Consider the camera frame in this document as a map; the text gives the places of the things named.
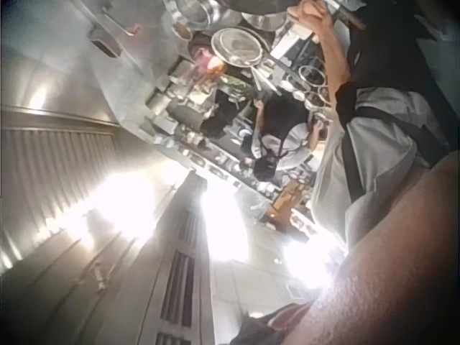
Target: apron strap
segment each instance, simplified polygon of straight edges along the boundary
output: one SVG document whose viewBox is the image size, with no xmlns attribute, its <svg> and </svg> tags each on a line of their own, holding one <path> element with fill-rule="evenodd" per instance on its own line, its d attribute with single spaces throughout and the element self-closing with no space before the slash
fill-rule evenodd
<svg viewBox="0 0 460 345">
<path fill-rule="evenodd" d="M 426 126 L 419 128 L 414 124 L 401 121 L 385 111 L 372 107 L 359 108 L 355 113 L 355 117 L 379 119 L 386 123 L 396 124 L 417 144 L 417 149 L 420 155 L 424 160 L 426 160 L 430 167 L 436 165 L 436 163 L 438 163 L 448 153 L 448 150 L 441 145 L 436 137 L 426 128 Z M 358 162 L 351 142 L 350 133 L 346 126 L 345 135 L 342 139 L 341 151 L 344 160 L 346 184 L 350 193 L 351 202 L 354 203 L 365 194 L 365 189 L 359 174 Z"/>
</svg>

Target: cloth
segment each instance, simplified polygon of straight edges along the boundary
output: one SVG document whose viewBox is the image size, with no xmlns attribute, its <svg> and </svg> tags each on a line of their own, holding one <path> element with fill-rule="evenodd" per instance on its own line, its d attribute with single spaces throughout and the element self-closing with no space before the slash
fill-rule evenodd
<svg viewBox="0 0 460 345">
<path fill-rule="evenodd" d="M 247 317 L 230 345 L 281 345 L 310 310 L 314 300 L 286 305 L 261 318 Z"/>
<path fill-rule="evenodd" d="M 252 153 L 260 158 L 264 152 L 261 145 L 282 157 L 277 170 L 288 170 L 305 162 L 311 151 L 304 145 L 307 139 L 309 112 L 304 105 L 290 94 L 274 96 L 264 108 L 262 133 L 254 130 Z"/>
<path fill-rule="evenodd" d="M 401 121 L 428 130 L 445 143 L 438 124 L 454 142 L 455 113 L 442 96 L 417 46 L 410 13 L 391 1 L 373 1 L 357 14 L 367 25 L 351 30 L 347 60 L 351 81 L 377 81 L 376 87 L 358 88 L 351 109 L 374 107 Z M 370 231 L 382 214 L 383 203 L 414 165 L 422 167 L 414 141 L 395 124 L 378 119 L 353 118 L 348 124 L 365 194 L 351 204 L 346 183 L 339 121 L 329 128 L 323 160 L 312 195 L 312 215 L 350 250 Z"/>
<path fill-rule="evenodd" d="M 402 121 L 426 125 L 445 142 L 433 112 L 418 93 L 392 88 L 358 90 L 356 109 L 372 106 Z M 366 194 L 351 204 L 341 153 L 344 130 L 338 121 L 329 128 L 323 160 L 312 195 L 315 222 L 337 235 L 344 247 L 353 247 L 374 225 L 369 215 L 378 212 L 385 200 L 403 181 L 413 163 L 426 166 L 414 141 L 396 125 L 376 119 L 355 118 L 348 124 L 359 172 Z"/>
</svg>

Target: hanging utensil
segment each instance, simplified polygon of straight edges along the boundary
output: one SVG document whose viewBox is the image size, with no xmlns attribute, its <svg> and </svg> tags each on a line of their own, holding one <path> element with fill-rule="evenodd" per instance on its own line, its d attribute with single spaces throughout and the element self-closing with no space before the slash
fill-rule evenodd
<svg viewBox="0 0 460 345">
<path fill-rule="evenodd" d="M 255 14 L 241 13 L 243 18 L 256 29 L 273 32 L 281 28 L 287 19 L 286 12 L 266 14 L 264 16 L 257 16 Z"/>
<path fill-rule="evenodd" d="M 263 59 L 270 60 L 288 75 L 291 75 L 293 80 L 301 84 L 306 90 L 310 88 L 288 66 L 264 50 L 259 40 L 245 30 L 234 27 L 221 29 L 211 38 L 211 46 L 216 55 L 224 62 L 240 68 L 251 68 L 260 64 Z M 258 70 L 256 73 L 258 76 L 262 75 Z"/>
</svg>

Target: sleeve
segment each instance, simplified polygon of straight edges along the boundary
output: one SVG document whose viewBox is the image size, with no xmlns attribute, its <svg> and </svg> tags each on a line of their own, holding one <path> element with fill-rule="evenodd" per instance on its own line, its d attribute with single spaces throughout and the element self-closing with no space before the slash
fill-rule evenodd
<svg viewBox="0 0 460 345">
<path fill-rule="evenodd" d="M 261 150 L 260 150 L 260 140 L 259 140 L 259 130 L 254 129 L 254 134 L 252 135 L 252 145 L 251 145 L 251 151 L 254 157 L 260 158 L 262 156 Z"/>
<path fill-rule="evenodd" d="M 281 159 L 278 167 L 282 170 L 297 167 L 307 160 L 311 155 L 311 150 L 305 146 L 299 147 L 292 154 Z"/>
</svg>

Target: ventilation grille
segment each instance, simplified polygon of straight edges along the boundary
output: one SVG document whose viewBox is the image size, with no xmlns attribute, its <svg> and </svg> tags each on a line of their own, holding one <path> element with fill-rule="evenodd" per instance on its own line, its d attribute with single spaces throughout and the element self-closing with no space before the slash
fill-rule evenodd
<svg viewBox="0 0 460 345">
<path fill-rule="evenodd" d="M 194 270 L 195 260 L 176 251 L 161 310 L 162 319 L 184 327 L 192 326 Z"/>
<path fill-rule="evenodd" d="M 200 226 L 200 217 L 190 211 L 186 211 L 185 213 L 186 215 L 180 225 L 179 239 L 195 247 L 197 230 Z"/>
<path fill-rule="evenodd" d="M 191 345 L 189 340 L 175 338 L 168 334 L 158 333 L 155 345 Z"/>
</svg>

